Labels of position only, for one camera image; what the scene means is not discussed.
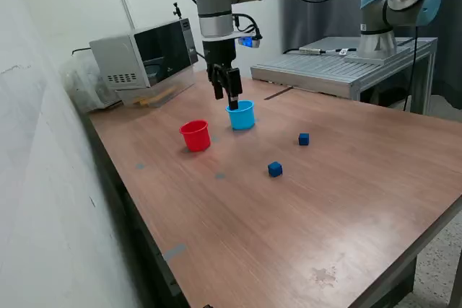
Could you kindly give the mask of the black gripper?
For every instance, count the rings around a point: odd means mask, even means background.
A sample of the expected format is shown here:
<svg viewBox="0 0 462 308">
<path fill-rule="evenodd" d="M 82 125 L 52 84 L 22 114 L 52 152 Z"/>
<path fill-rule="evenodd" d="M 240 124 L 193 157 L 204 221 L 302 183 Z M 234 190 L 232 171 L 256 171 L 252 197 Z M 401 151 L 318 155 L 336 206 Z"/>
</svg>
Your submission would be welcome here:
<svg viewBox="0 0 462 308">
<path fill-rule="evenodd" d="M 216 100 L 224 98 L 220 81 L 220 71 L 227 74 L 227 94 L 229 109 L 238 109 L 239 95 L 243 93 L 240 70 L 232 67 L 236 58 L 235 40 L 203 41 L 204 57 L 207 64 L 208 77 L 212 77 L 214 96 Z"/>
</svg>

